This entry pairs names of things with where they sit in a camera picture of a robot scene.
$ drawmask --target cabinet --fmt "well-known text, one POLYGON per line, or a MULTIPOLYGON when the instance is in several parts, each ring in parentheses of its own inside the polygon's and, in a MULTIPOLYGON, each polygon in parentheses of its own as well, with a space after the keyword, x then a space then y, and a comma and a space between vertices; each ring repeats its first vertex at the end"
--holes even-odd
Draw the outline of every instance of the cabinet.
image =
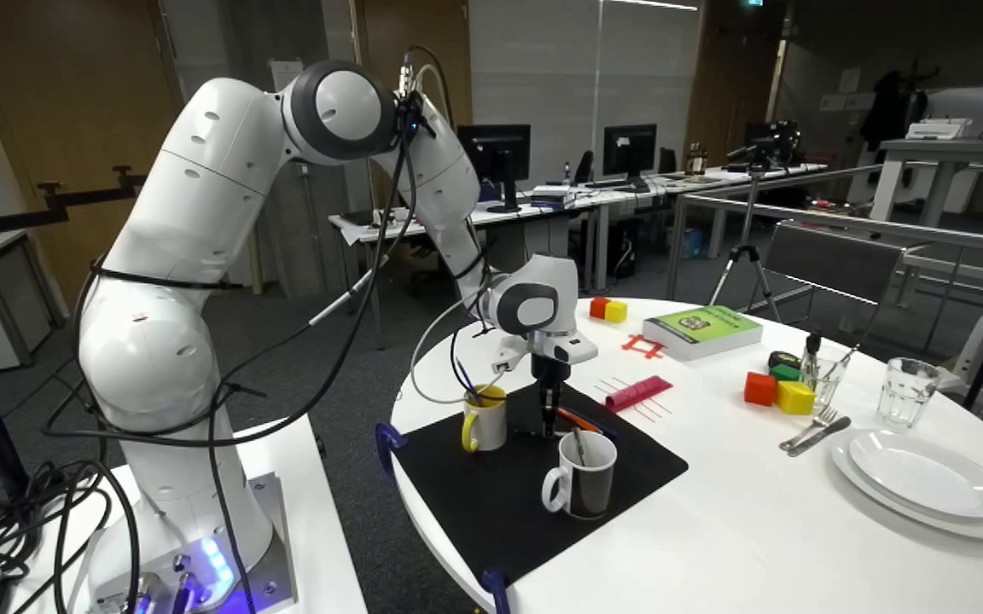
POLYGON ((27 231, 0 231, 0 368, 32 362, 57 320, 27 231))

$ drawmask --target round table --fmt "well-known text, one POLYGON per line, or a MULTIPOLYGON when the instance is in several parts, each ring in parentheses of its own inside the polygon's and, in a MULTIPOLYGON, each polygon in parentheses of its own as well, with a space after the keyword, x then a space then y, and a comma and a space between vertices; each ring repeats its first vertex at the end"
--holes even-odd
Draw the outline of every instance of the round table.
MULTIPOLYGON (((532 612, 774 612, 774 614, 972 614, 983 612, 983 544, 917 527, 859 494, 828 462, 838 438, 802 459, 778 452, 809 420, 749 405, 749 371, 765 371, 769 351, 802 351, 807 332, 760 320, 765 337, 711 357, 676 362, 623 351, 653 313, 681 311, 674 300, 629 300, 623 324, 586 319, 581 332, 601 349, 573 368, 570 386, 603 398, 629 384, 661 377, 669 391, 621 412, 661 447, 689 462, 689 471, 621 513, 577 547, 507 587, 518 614, 532 612)), ((458 357, 473 384, 490 378, 501 336, 458 336, 458 357)), ((398 435, 448 420, 463 409, 461 386, 448 368, 448 340, 430 349, 395 391, 393 427, 398 435)), ((530 386, 530 362, 501 378, 505 388, 530 386)), ((876 431, 876 391, 884 365, 852 354, 833 405, 852 431, 876 431)), ((945 395, 934 395, 907 435, 983 465, 983 424, 945 395)), ((437 563, 485 612, 490 593, 463 565, 432 513, 393 459, 398 497, 437 563)))

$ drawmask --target mug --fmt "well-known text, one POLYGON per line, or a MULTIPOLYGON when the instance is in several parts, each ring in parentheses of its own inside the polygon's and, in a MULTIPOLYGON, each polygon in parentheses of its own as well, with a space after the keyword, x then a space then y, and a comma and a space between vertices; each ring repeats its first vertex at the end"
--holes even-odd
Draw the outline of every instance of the mug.
POLYGON ((477 386, 461 416, 461 452, 489 455, 505 444, 505 388, 477 386))
POLYGON ((573 518, 601 518, 615 494, 618 447, 597 431, 573 431, 561 438, 561 468, 550 468, 540 484, 547 513, 573 518))

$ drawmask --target stacked plates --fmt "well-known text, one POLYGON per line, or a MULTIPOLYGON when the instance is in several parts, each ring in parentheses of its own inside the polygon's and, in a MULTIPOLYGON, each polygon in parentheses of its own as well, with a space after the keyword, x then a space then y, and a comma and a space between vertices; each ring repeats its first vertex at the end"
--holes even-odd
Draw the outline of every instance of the stacked plates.
POLYGON ((983 539, 983 468, 968 459, 884 431, 858 431, 836 439, 833 465, 876 504, 983 539))

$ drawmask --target computer monitor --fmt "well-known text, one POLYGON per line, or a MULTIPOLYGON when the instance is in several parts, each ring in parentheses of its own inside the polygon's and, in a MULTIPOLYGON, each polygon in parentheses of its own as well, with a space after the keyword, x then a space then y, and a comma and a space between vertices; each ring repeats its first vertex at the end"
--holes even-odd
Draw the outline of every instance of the computer monitor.
POLYGON ((518 210, 515 180, 530 179, 530 125, 527 123, 485 123, 458 125, 458 141, 477 170, 480 200, 501 200, 518 210))
POLYGON ((655 123, 644 125, 609 125, 603 131, 603 163, 601 175, 629 175, 636 180, 641 170, 655 169, 655 123))

